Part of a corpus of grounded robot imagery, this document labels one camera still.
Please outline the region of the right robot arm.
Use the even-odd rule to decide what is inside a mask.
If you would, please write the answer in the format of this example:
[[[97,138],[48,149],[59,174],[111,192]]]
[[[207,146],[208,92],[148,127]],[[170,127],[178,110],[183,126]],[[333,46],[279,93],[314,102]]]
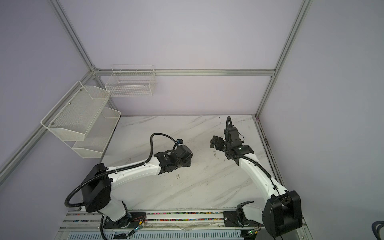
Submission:
[[[261,191],[262,203],[246,201],[238,204],[236,225],[248,227],[255,222],[265,227],[268,234],[280,237],[303,226],[301,198],[296,191],[288,191],[260,163],[254,150],[240,139],[236,127],[224,130],[224,137],[213,136],[210,147],[233,160]]]

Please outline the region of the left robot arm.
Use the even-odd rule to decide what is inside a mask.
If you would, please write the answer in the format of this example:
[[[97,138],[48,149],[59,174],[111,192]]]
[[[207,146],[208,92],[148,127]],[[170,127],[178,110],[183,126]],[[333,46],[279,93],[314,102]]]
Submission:
[[[132,215],[129,213],[126,204],[124,201],[116,199],[112,195],[112,191],[140,178],[171,173],[179,168],[190,167],[192,157],[192,151],[187,146],[180,145],[174,150],[152,155],[147,163],[141,162],[136,165],[111,168],[105,167],[104,164],[94,166],[84,179],[85,182],[109,170],[112,173],[86,184],[81,189],[86,212],[101,213],[116,224],[130,221]]]

